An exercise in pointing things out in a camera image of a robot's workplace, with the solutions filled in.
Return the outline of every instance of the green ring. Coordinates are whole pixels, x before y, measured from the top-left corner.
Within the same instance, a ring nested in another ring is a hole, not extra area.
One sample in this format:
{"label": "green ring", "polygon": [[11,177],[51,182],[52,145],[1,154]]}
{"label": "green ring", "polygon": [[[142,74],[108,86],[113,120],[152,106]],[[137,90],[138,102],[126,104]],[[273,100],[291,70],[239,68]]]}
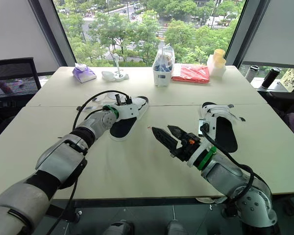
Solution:
{"label": "green ring", "polygon": [[110,105],[104,105],[103,107],[106,107],[109,110],[111,110],[115,114],[115,116],[117,117],[117,119],[119,118],[119,112],[118,112],[118,110],[116,110],[115,108],[111,107]]}
{"label": "green ring", "polygon": [[200,162],[199,166],[197,167],[198,170],[202,170],[205,166],[205,164],[210,160],[210,158],[212,157],[212,155],[217,151],[217,148],[215,146],[213,146],[209,152],[206,154],[206,156],[204,157],[204,159]]}

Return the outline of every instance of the red package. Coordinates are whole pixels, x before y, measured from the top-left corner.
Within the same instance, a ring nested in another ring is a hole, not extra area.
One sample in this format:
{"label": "red package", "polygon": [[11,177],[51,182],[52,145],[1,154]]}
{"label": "red package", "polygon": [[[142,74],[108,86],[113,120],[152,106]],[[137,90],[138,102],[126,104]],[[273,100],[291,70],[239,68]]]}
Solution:
{"label": "red package", "polygon": [[172,80],[181,82],[208,83],[208,67],[204,65],[174,64]]}

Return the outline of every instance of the black bottle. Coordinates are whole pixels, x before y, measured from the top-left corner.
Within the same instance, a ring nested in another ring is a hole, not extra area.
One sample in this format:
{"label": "black bottle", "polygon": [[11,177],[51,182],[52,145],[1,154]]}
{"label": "black bottle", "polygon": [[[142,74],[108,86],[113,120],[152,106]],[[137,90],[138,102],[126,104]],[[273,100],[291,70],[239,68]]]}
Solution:
{"label": "black bottle", "polygon": [[277,68],[277,67],[271,68],[270,72],[266,75],[263,84],[261,84],[261,87],[267,89],[280,73],[281,73],[280,68]]}

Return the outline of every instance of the purple tissue box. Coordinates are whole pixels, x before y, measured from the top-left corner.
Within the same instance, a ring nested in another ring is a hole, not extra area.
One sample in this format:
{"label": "purple tissue box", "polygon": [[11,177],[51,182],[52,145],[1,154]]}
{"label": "purple tissue box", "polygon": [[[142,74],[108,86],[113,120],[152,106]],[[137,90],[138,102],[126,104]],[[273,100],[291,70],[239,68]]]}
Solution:
{"label": "purple tissue box", "polygon": [[96,74],[85,64],[75,64],[72,73],[81,83],[97,78]]}

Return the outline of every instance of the white wall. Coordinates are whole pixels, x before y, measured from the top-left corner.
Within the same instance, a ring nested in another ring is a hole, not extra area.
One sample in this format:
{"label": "white wall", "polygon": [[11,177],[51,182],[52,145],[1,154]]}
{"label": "white wall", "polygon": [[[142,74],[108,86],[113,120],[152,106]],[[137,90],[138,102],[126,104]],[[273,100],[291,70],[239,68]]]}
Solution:
{"label": "white wall", "polygon": [[271,0],[244,61],[294,65],[294,0]]}
{"label": "white wall", "polygon": [[34,57],[37,72],[59,65],[27,0],[0,0],[0,60]]}

